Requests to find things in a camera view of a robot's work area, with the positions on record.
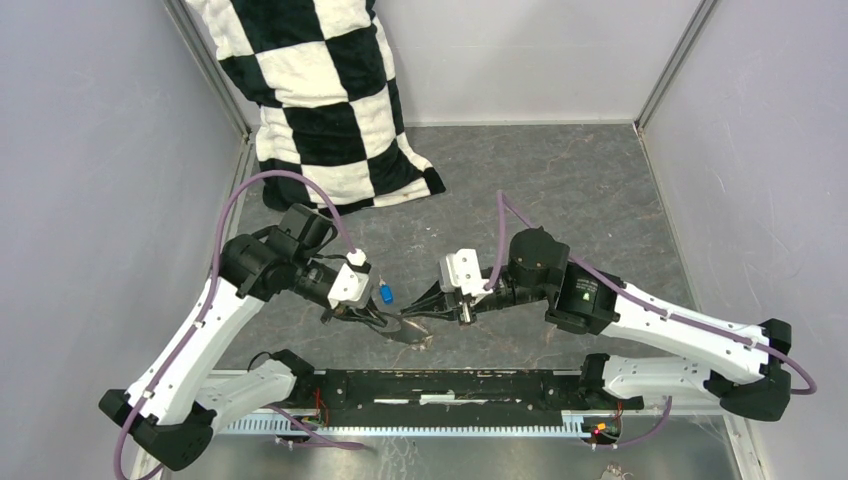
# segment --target small object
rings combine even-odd
[[[383,303],[386,305],[391,305],[395,301],[395,298],[392,296],[392,289],[383,281],[383,277],[380,277],[380,298],[383,299]]]

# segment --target white wall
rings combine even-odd
[[[780,480],[845,477],[846,24],[839,0],[721,2],[645,132],[704,310],[791,322],[820,383],[757,425]]]
[[[378,0],[375,9],[407,123],[629,122],[697,5]],[[257,124],[256,107],[242,105]]]
[[[0,27],[0,478],[112,478],[97,403],[189,312],[240,139],[161,2]]]

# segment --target black and white checkered pillow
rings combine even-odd
[[[297,172],[342,212],[445,191],[409,146],[394,61],[374,0],[187,0],[224,71],[260,105],[262,170]],[[266,183],[266,205],[323,207],[290,179]]]

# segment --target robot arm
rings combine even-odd
[[[128,389],[107,391],[100,409],[122,425],[146,397],[130,434],[168,468],[180,470],[193,462],[222,428],[286,399],[296,376],[273,356],[222,385],[201,386],[241,328],[283,290],[291,290],[331,314],[360,312],[356,318],[368,318],[371,279],[364,253],[347,254],[338,272],[313,259],[329,242],[324,238],[332,228],[327,218],[295,205],[279,226],[227,242],[221,254],[220,277],[206,281],[194,309],[165,350]],[[195,324],[213,281],[218,288],[212,307]],[[372,328],[383,326],[379,324],[382,317],[370,320],[375,323],[369,325]],[[152,377],[192,326],[197,330],[182,347],[178,361],[167,369],[155,392],[148,392]]]
[[[507,267],[492,289],[486,289],[492,272],[479,270],[474,250],[447,255],[440,269],[437,284],[404,309],[405,315],[469,324],[479,312],[546,300],[545,320],[562,330],[623,338],[675,355],[651,359],[590,355],[583,366],[584,374],[591,372],[588,381],[616,398],[706,397],[718,400],[732,413],[764,421],[778,420],[789,402],[790,376],[778,359],[718,333],[736,334],[786,354],[791,345],[787,323],[775,319],[761,325],[726,322],[666,302],[603,273],[623,291],[619,294],[569,261],[569,247],[541,228],[513,237]],[[672,313],[711,331],[667,318]]]
[[[403,316],[386,314],[379,312],[371,300],[370,265],[361,251],[347,254],[345,264],[338,271],[317,261],[318,252],[329,242],[324,239],[333,228],[329,219],[295,205],[279,226],[253,235],[240,235],[227,242],[221,254],[220,277],[207,281],[201,300],[166,349],[128,389],[107,391],[100,401],[100,409],[120,426],[133,408],[139,406],[141,399],[145,399],[129,433],[141,448],[169,469],[180,470],[200,456],[216,433],[242,416],[272,403],[285,404],[287,399],[301,405],[304,398],[313,393],[316,381],[334,382],[344,375],[357,375],[356,372],[339,371],[317,376],[311,367],[300,365],[302,361],[293,362],[287,358],[290,352],[279,352],[253,371],[215,387],[201,388],[239,330],[283,290],[325,307],[327,311],[322,320],[360,321],[386,338],[407,343],[414,343],[422,333],[426,335],[426,331],[410,327],[414,324],[404,317],[425,315],[472,323],[479,312],[546,300],[546,321],[562,330],[625,338],[677,355],[652,359],[589,355],[576,381],[550,371],[486,373],[487,378],[492,375],[494,378],[504,375],[527,377],[526,385],[521,388],[515,387],[518,384],[512,383],[514,379],[505,379],[512,385],[510,388],[516,390],[507,392],[507,397],[524,396],[537,405],[535,410],[521,407],[524,415],[530,415],[526,412],[536,412],[532,415],[553,412],[559,416],[562,409],[610,406],[619,399],[628,405],[642,405],[642,397],[671,394],[715,398],[722,407],[738,415],[774,421],[780,418],[788,404],[790,377],[776,358],[732,339],[664,318],[626,297],[641,299],[663,312],[673,311],[711,325],[714,331],[743,335],[785,354],[791,345],[791,329],[779,320],[770,320],[760,326],[724,322],[664,302],[617,277],[603,274],[618,288],[612,289],[580,265],[570,262],[568,246],[556,242],[541,229],[528,229],[513,237],[506,271],[494,288],[487,288],[484,277],[491,276],[491,271],[481,272],[476,252],[460,250],[442,259],[439,282],[404,309]],[[218,288],[212,307],[196,324],[195,319],[213,281],[218,282]],[[390,319],[400,324],[396,332],[385,331]],[[192,327],[197,330],[181,347],[185,332]],[[181,350],[177,361],[160,379],[155,392],[147,391],[153,375],[178,348]],[[387,373],[362,372],[361,377],[379,383],[384,374]],[[466,377],[455,372],[432,373],[431,376],[426,381],[454,382],[456,386],[451,383],[449,391],[468,388]],[[416,375],[410,380],[418,382],[420,379]],[[396,383],[397,379],[392,377],[392,382]],[[477,382],[472,383],[479,390]],[[439,389],[436,384],[428,385],[428,391]],[[540,385],[550,388],[539,390]],[[413,385],[409,394],[421,391],[420,386]],[[488,395],[483,398],[492,399],[492,408],[504,408],[498,403],[504,395],[503,387],[493,392],[475,390],[470,394]],[[362,398],[370,398],[372,403],[381,400],[368,395]],[[347,400],[357,402],[355,409],[359,411],[362,398]],[[409,403],[409,408],[426,407],[419,403],[418,407]],[[345,411],[350,405],[340,404],[335,408]],[[366,408],[363,413],[368,414],[368,411]],[[533,425],[538,419],[526,421]]]

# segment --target purple cable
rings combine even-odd
[[[486,282],[486,285],[483,287],[486,290],[491,290],[495,288],[495,285],[498,283],[498,278],[501,276],[501,268],[503,268],[503,257],[506,254],[506,209],[508,208],[512,213],[521,220],[527,228],[534,228],[533,224],[527,217],[524,216],[521,212],[518,211],[517,208],[512,204],[512,202],[504,195],[503,190],[498,190],[497,193],[498,199],[498,254],[495,257],[495,264],[492,265],[492,276],[489,278],[489,281]]]
[[[330,213],[333,216],[333,221],[336,224],[336,228],[339,230],[339,235],[342,237],[342,240],[347,245],[348,250],[351,253],[356,252],[356,247],[353,245],[353,241],[350,239],[350,233],[348,233],[347,229],[344,227],[342,223],[341,215],[339,215],[339,211],[336,209],[336,206],[333,205],[333,202],[330,200],[330,197],[321,190],[315,182],[309,180],[308,178],[298,175],[297,173],[288,172],[285,170],[269,170],[267,172],[262,172],[257,175],[254,175],[247,180],[244,181],[241,185],[236,188],[236,190],[230,195],[230,198],[227,199],[227,203],[224,205],[224,209],[221,211],[221,215],[218,217],[218,225],[215,229],[215,248],[213,250],[214,254],[212,255],[212,270],[209,273],[209,278],[213,279],[209,285],[209,293],[206,295],[206,299],[203,301],[203,305],[200,307],[200,312],[197,314],[197,318],[194,321],[194,324],[201,322],[206,314],[209,312],[209,309],[212,307],[212,299],[215,298],[215,294],[218,291],[218,273],[221,270],[221,246],[224,242],[224,229],[226,227],[227,218],[229,217],[230,211],[235,205],[238,197],[244,192],[247,187],[253,185],[259,180],[263,180],[271,177],[285,177],[291,178],[293,180],[297,180],[307,187],[311,188],[318,196],[321,197],[321,200],[324,201],[324,204],[327,205],[327,208],[330,210]],[[165,358],[165,361],[162,362],[162,366],[159,370],[153,375],[153,378],[150,379],[150,383],[144,388],[145,391],[152,392],[154,388],[159,384],[159,381],[162,380],[162,377],[165,375],[165,372],[168,371],[168,368],[174,363],[179,356],[180,352],[183,351],[185,346],[188,344],[191,337],[194,336],[194,332],[197,331],[197,327],[194,324],[189,327],[188,331],[186,331],[183,338],[180,339],[176,348]],[[130,426],[133,423],[133,420],[138,416],[139,412],[142,408],[144,408],[144,404],[147,403],[147,398],[142,396],[136,402],[135,407],[130,411],[129,415],[127,415],[127,419],[124,421],[123,426],[121,426],[121,433],[118,434],[118,441],[115,444],[115,452],[112,456],[112,469],[115,473],[115,478],[118,480],[129,480],[125,475],[123,468],[121,467],[121,455],[124,450],[124,444],[126,443],[127,436],[129,435]],[[139,478],[138,480],[150,480],[154,476],[156,476],[162,470],[162,465],[156,466],[150,473]]]
[[[306,425],[304,425],[303,423],[301,423],[300,420],[291,416],[287,411],[283,410],[282,408],[275,407],[274,405],[268,405],[265,408],[269,408],[269,409],[279,413],[280,415],[285,417],[286,420],[291,422],[291,424],[294,425],[297,429],[303,430],[304,432],[306,432],[307,435],[309,435],[310,438],[320,442],[320,443],[293,443],[292,444],[293,447],[302,447],[302,448],[333,447],[333,448],[340,448],[342,450],[364,450],[366,448],[365,445],[363,445],[361,443],[334,442],[334,441],[330,440],[329,438],[327,438],[323,435],[319,435],[318,433],[313,432],[311,428],[309,428]]]
[[[697,320],[692,320],[691,318],[684,317],[676,313],[672,313],[669,315],[668,311],[657,307],[656,305],[650,302],[646,302],[645,300],[642,300],[641,298],[638,298],[632,295],[630,292],[627,292],[626,290],[622,289],[621,287],[616,285],[612,280],[608,279],[604,274],[595,269],[595,267],[586,262],[586,260],[583,260],[579,257],[571,257],[571,260],[577,265],[579,265],[582,269],[589,272],[593,277],[597,278],[601,283],[612,289],[616,294],[621,295],[622,297],[635,303],[636,305],[639,305],[645,310],[650,310],[663,318],[669,318],[684,325],[688,325],[693,328],[698,328],[706,332],[710,332],[712,334],[733,340],[734,342],[739,342],[743,345],[756,348],[757,350],[766,352],[767,354],[773,356],[774,358],[777,358],[781,362],[784,362],[785,364],[789,365],[790,367],[792,367],[793,370],[798,372],[798,375],[800,375],[805,382],[807,382],[807,388],[793,388],[791,392],[794,395],[812,395],[818,390],[818,385],[816,384],[816,381],[813,379],[812,375],[810,375],[800,364],[798,364],[798,362],[789,358],[783,352],[768,345],[764,345],[762,343],[754,344],[754,340],[751,338],[744,337],[737,333],[727,332],[713,325],[701,323]]]
[[[642,443],[645,440],[650,440],[656,434],[660,433],[660,430],[665,427],[665,424],[668,423],[668,418],[671,416],[671,397],[668,397],[668,400],[665,402],[665,410],[663,410],[662,417],[660,417],[660,421],[656,423],[647,433],[640,437],[636,437],[634,439],[628,440],[626,442],[615,443],[613,445],[595,445],[596,450],[618,450],[621,447],[630,447],[636,445],[637,443]]]
[[[489,279],[489,282],[486,283],[486,286],[485,286],[485,288],[487,290],[494,288],[494,286],[497,284],[498,278],[500,277],[500,274],[501,274],[501,268],[503,267],[504,255],[506,253],[506,215],[505,215],[505,209],[506,208],[510,209],[512,211],[512,213],[514,213],[524,223],[524,225],[527,226],[527,228],[535,228],[535,227],[533,227],[533,224],[527,219],[527,217],[525,217],[523,214],[521,214],[521,212],[519,212],[515,208],[515,206],[512,205],[512,202],[510,202],[509,199],[506,198],[506,196],[503,193],[503,190],[498,190],[497,201],[498,201],[498,252],[497,252],[497,257],[495,259],[495,264],[492,267],[492,278]],[[777,350],[777,349],[775,349],[775,348],[773,348],[769,345],[763,345],[761,343],[755,344],[753,339],[748,338],[748,337],[744,337],[744,336],[739,335],[737,333],[727,332],[727,331],[722,330],[722,329],[715,327],[713,325],[701,323],[697,320],[693,320],[691,318],[687,318],[687,317],[684,317],[684,316],[676,314],[676,313],[669,314],[668,311],[666,311],[666,310],[664,310],[660,307],[657,307],[656,305],[654,305],[650,302],[646,302],[645,300],[642,300],[641,298],[636,297],[635,295],[631,294],[630,292],[625,291],[623,288],[616,285],[612,280],[608,279],[604,274],[599,272],[595,267],[590,265],[586,260],[583,260],[580,257],[574,257],[574,256],[570,256],[569,258],[571,259],[571,261],[573,261],[574,263],[579,265],[581,268],[583,268],[584,270],[589,272],[589,274],[591,274],[593,277],[597,278],[598,281],[600,281],[601,283],[603,283],[604,285],[606,285],[607,287],[612,289],[612,291],[614,291],[617,295],[621,295],[622,297],[624,297],[627,300],[635,303],[636,305],[639,305],[640,307],[644,308],[645,310],[652,311],[652,312],[656,313],[657,315],[660,315],[663,318],[669,318],[671,320],[675,320],[677,322],[680,322],[684,325],[688,325],[688,326],[693,327],[693,328],[698,328],[698,329],[704,330],[706,332],[710,332],[714,335],[718,335],[720,337],[724,337],[724,338],[733,340],[735,342],[739,342],[743,345],[747,345],[749,347],[756,348],[757,350],[760,350],[762,352],[766,352],[767,354],[773,356],[774,358],[777,358],[781,362],[789,365],[793,370],[798,372],[798,375],[800,375],[801,378],[803,378],[805,382],[807,382],[807,388],[793,388],[791,390],[792,394],[794,394],[794,395],[812,395],[812,394],[816,393],[816,391],[818,391],[818,385],[816,384],[816,381],[813,379],[812,375],[810,375],[809,372],[807,372],[798,362],[789,358],[783,352],[781,352],[781,351],[779,351],[779,350]]]

